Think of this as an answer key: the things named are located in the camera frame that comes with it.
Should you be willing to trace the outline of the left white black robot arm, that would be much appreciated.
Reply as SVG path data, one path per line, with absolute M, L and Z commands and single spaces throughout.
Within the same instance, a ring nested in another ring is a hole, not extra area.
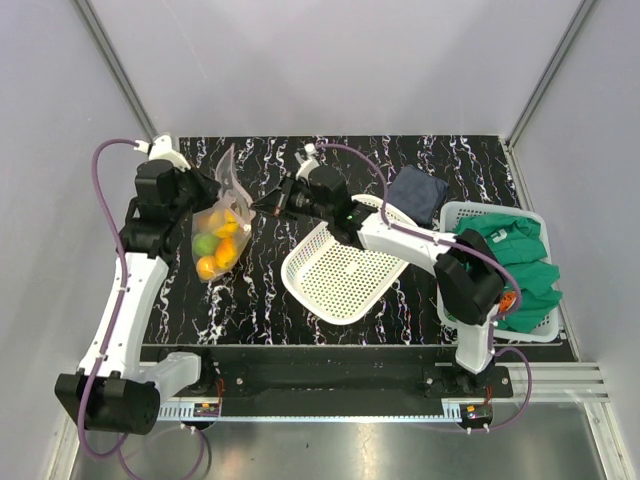
M 195 353 L 170 353 L 151 367 L 141 366 L 140 356 L 152 307 L 180 244 L 179 228 L 214 204 L 219 186 L 188 162 L 168 159 L 142 163 L 134 185 L 93 343 L 77 371 L 59 375 L 54 387 L 80 432 L 145 435 L 165 401 L 185 388 L 206 395 L 216 382 L 214 369 Z

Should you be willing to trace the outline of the clear zip top bag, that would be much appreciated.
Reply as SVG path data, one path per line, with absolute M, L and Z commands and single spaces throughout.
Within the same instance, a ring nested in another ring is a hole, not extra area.
M 193 217 L 191 251 L 201 282 L 230 272 L 252 236 L 253 199 L 239 181 L 235 159 L 235 148 L 231 146 L 215 169 L 219 199 Z

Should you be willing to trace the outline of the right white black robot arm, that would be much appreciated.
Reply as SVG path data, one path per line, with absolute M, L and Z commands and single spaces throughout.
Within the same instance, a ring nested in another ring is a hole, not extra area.
M 470 397 L 488 387 L 492 318 L 507 272 L 479 233 L 420 228 L 383 199 L 350 194 L 326 166 L 287 174 L 251 208 L 282 220 L 317 220 L 286 257 L 281 276 L 289 293 L 327 323 L 362 319 L 409 265 L 432 275 L 457 321 L 455 387 Z

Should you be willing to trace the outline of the yellow fake orange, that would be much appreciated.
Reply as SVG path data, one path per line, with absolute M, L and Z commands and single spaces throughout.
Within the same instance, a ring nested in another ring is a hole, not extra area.
M 223 239 L 233 236 L 239 230 L 239 223 L 231 210 L 224 209 L 211 214 L 207 228 L 210 233 Z

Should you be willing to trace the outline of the orange fake mango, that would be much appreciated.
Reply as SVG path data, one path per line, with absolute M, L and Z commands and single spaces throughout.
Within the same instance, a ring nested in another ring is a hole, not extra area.
M 217 266 L 222 270 L 230 269 L 238 258 L 238 250 L 232 237 L 220 240 L 214 253 Z

